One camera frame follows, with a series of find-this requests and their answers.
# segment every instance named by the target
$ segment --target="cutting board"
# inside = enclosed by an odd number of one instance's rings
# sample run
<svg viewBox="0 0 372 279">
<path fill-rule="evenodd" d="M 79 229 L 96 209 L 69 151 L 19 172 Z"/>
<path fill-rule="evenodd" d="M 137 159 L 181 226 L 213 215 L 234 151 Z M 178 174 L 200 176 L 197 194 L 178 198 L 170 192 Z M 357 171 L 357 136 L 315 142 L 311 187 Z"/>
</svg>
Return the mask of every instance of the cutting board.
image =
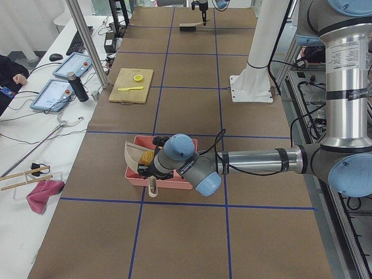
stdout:
<svg viewBox="0 0 372 279">
<path fill-rule="evenodd" d="M 136 74 L 143 75 L 143 80 L 136 82 L 133 77 Z M 114 88 L 109 97 L 109 102 L 145 103 L 149 93 L 153 70 L 121 68 L 115 81 Z M 141 90 L 119 91 L 118 88 L 143 86 Z"/>
</svg>

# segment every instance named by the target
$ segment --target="black bottle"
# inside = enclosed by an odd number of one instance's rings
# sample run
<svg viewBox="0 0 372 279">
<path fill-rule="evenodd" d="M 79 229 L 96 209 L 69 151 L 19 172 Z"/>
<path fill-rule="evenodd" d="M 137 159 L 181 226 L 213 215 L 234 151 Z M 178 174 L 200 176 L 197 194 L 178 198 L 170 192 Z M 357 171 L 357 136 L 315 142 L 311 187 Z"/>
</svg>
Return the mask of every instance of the black bottle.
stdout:
<svg viewBox="0 0 372 279">
<path fill-rule="evenodd" d="M 79 101 L 85 102 L 87 99 L 89 99 L 89 96 L 81 83 L 81 79 L 77 77 L 73 71 L 68 72 L 67 77 L 69 78 L 69 83 L 71 84 L 72 89 L 74 89 L 75 95 Z"/>
</svg>

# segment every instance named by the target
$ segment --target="yellow ring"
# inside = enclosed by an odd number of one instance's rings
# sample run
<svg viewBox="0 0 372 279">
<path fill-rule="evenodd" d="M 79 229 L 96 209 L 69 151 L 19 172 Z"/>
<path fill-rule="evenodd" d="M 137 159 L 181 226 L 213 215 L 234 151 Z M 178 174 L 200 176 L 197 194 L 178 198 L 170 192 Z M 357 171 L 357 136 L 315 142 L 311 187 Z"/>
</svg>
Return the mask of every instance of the yellow ring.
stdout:
<svg viewBox="0 0 372 279">
<path fill-rule="evenodd" d="M 136 82 L 140 82 L 144 79 L 143 75 L 141 74 L 136 74 L 133 79 L 136 81 Z"/>
</svg>

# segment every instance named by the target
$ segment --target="white table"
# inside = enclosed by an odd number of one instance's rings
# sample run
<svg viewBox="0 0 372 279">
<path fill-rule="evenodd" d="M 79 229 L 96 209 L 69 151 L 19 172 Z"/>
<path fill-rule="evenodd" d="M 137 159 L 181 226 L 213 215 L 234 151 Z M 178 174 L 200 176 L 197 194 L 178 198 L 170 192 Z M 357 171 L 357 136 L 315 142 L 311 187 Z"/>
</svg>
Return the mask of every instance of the white table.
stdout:
<svg viewBox="0 0 372 279">
<path fill-rule="evenodd" d="M 93 41 L 101 59 L 106 58 L 103 48 L 105 36 L 98 35 L 97 31 L 103 27 L 102 22 L 106 19 L 105 16 L 87 16 L 85 18 L 87 25 L 94 27 Z M 52 53 L 60 53 L 66 58 L 65 53 L 75 32 L 76 27 L 71 20 L 41 59 L 39 65 L 50 63 L 49 56 Z M 57 65 L 46 66 L 36 70 L 29 77 L 28 84 L 20 91 L 31 90 L 39 92 L 50 78 L 55 78 L 52 72 L 56 67 Z M 93 67 L 81 77 L 83 83 L 86 82 L 90 73 L 94 73 Z M 96 75 L 94 75 L 86 86 L 89 92 L 92 92 L 93 90 L 98 90 L 101 85 Z M 10 107 L 19 108 L 27 99 L 34 98 L 35 94 L 19 94 L 12 101 Z M 13 119 L 36 112 L 30 109 L 30 103 L 31 101 L 27 101 L 20 110 L 7 108 L 0 120 Z M 63 111 L 62 120 L 66 120 L 68 124 L 75 122 L 80 116 L 84 120 L 74 127 L 61 128 L 55 135 L 86 129 L 95 106 L 96 102 L 91 96 L 86 102 L 79 102 L 76 98 L 75 101 L 69 103 Z M 0 133 L 23 141 L 37 142 L 58 125 L 57 116 L 57 114 L 52 113 L 48 115 L 38 113 L 17 120 L 3 121 L 0 122 Z M 32 162 L 44 163 L 51 166 L 51 173 L 55 175 L 53 179 L 62 178 L 66 182 L 84 134 L 85 132 L 57 137 L 43 143 L 11 174 L 29 170 Z M 33 146 L 0 137 L 0 173 L 4 173 Z M 11 185 L 15 181 L 1 181 L 0 187 Z M 43 215 L 36 214 L 30 209 L 26 201 L 26 195 L 36 185 L 36 183 L 28 184 L 0 192 L 0 279 L 27 278 L 55 211 L 60 195 L 50 197 Z"/>
</svg>

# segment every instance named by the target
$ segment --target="human hand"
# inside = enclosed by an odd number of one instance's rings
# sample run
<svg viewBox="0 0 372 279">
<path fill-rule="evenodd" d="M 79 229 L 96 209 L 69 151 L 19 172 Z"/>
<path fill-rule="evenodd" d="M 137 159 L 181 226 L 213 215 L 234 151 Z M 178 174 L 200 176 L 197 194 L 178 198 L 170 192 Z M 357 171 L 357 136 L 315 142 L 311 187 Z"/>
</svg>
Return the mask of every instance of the human hand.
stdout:
<svg viewBox="0 0 372 279">
<path fill-rule="evenodd" d="M 22 74 L 16 74 L 14 77 L 13 77 L 13 81 L 16 83 L 16 84 L 21 84 L 21 85 L 26 85 L 27 84 L 27 79 L 24 75 Z"/>
</svg>

